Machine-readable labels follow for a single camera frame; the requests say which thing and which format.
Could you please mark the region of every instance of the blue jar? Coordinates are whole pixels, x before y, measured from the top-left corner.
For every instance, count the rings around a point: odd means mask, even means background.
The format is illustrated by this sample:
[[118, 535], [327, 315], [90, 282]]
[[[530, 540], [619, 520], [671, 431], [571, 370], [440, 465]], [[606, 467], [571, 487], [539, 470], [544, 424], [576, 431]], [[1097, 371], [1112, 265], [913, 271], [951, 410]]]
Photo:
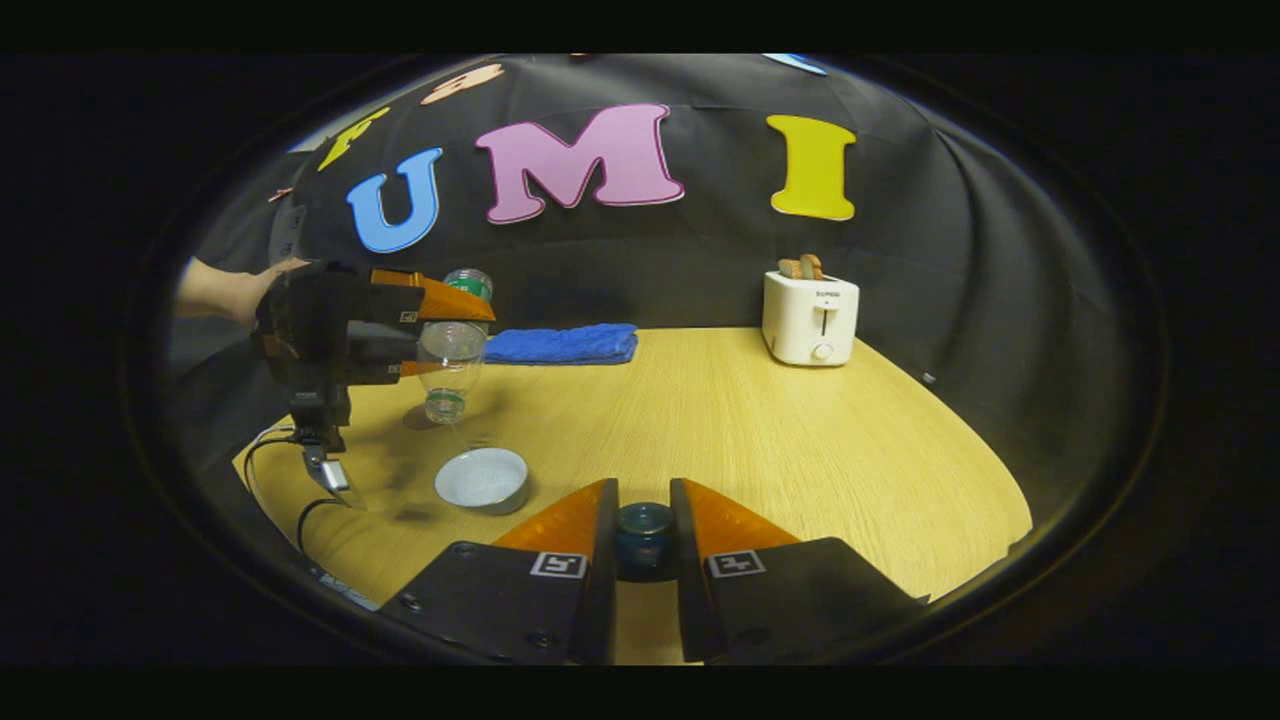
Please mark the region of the blue jar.
[[618, 510], [614, 550], [620, 580], [660, 583], [675, 579], [673, 520], [671, 509], [658, 502], [636, 502]]

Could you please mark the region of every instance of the person's arm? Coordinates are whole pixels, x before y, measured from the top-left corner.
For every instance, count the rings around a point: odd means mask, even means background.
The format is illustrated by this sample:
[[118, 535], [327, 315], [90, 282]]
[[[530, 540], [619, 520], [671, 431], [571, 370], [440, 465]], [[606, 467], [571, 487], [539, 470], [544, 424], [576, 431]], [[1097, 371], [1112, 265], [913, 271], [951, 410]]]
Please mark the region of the person's arm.
[[306, 260], [289, 258], [257, 274], [227, 273], [192, 258], [178, 284], [174, 315], [218, 315], [252, 329], [257, 304], [276, 275], [306, 264]]

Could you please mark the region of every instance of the black cable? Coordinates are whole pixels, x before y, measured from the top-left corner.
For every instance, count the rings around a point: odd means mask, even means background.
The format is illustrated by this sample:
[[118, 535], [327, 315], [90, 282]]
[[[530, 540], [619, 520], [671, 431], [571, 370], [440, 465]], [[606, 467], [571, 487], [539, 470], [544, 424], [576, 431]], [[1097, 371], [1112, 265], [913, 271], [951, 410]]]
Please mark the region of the black cable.
[[315, 564], [315, 560], [311, 560], [311, 556], [307, 555], [307, 551], [302, 550], [302, 523], [307, 520], [307, 515], [310, 515], [312, 510], [320, 507], [321, 505], [342, 505], [342, 502], [338, 502], [332, 497], [321, 497], [320, 500], [312, 500], [310, 505], [302, 509], [302, 515], [298, 515], [298, 532], [297, 532], [298, 552], [301, 552], [302, 557], [306, 557], [307, 562], [311, 564]]
[[257, 443], [253, 445], [253, 447], [248, 448], [248, 452], [244, 454], [244, 487], [248, 488], [248, 495], [253, 500], [257, 500], [257, 496], [253, 495], [253, 478], [251, 478], [248, 474], [251, 461], [253, 460], [253, 451], [262, 447], [264, 445], [271, 445], [273, 442], [294, 442], [294, 439], [293, 436], [260, 439], [257, 441]]

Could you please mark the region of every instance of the cable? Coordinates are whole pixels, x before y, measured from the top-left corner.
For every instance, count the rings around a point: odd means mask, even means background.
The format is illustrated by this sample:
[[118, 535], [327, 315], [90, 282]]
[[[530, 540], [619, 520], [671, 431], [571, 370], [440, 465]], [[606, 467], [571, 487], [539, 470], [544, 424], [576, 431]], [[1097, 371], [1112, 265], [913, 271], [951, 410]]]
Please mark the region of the cable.
[[302, 509], [302, 514], [298, 515], [298, 532], [297, 532], [298, 552], [301, 552], [302, 557], [306, 557], [307, 562], [311, 562], [312, 565], [316, 564], [315, 560], [311, 560], [311, 556], [307, 555], [307, 551], [302, 548], [302, 524], [306, 523], [307, 515], [310, 515], [312, 510], [320, 507], [321, 505], [342, 505], [342, 502], [332, 497], [321, 497], [320, 500], [312, 500], [310, 505]]
[[[266, 434], [269, 432], [271, 432], [271, 430], [266, 430], [262, 434]], [[259, 439], [257, 442], [253, 443], [253, 447], [248, 448], [248, 452], [244, 454], [244, 487], [248, 488], [248, 495], [253, 500], [259, 498], [259, 493], [257, 493], [257, 491], [255, 488], [255, 486], [257, 483], [253, 479], [253, 474], [250, 471], [253, 468], [253, 452], [256, 452], [257, 448], [262, 447], [264, 445], [271, 445], [273, 442], [297, 442], [297, 441], [293, 439], [293, 436], [279, 437], [279, 438], [270, 438], [270, 439]]]

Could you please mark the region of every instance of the yellow letter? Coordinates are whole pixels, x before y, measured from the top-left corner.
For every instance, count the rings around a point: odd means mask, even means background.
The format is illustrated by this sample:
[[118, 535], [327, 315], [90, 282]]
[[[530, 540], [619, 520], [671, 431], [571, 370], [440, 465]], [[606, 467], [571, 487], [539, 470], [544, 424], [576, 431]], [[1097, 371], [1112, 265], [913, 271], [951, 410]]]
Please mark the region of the yellow letter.
[[827, 220], [852, 218], [854, 204], [845, 200], [845, 146], [858, 141], [854, 133], [795, 115], [769, 115], [765, 122], [787, 138], [787, 184], [773, 193], [773, 209]]
[[320, 163], [320, 167], [316, 168], [316, 172], [319, 173], [320, 170], [325, 169], [329, 165], [329, 163], [333, 163], [338, 158], [342, 158], [342, 154], [347, 151], [347, 147], [351, 145], [351, 141], [364, 135], [365, 131], [369, 129], [369, 126], [374, 124], [374, 120], [376, 120], [378, 118], [385, 115], [388, 110], [390, 110], [390, 108], [383, 108], [381, 110], [374, 113], [372, 115], [369, 115], [364, 120], [360, 120], [358, 123], [342, 131], [342, 135], [338, 136], [338, 140], [333, 141], [333, 147], [329, 149], [329, 156], [324, 159], [324, 163]]

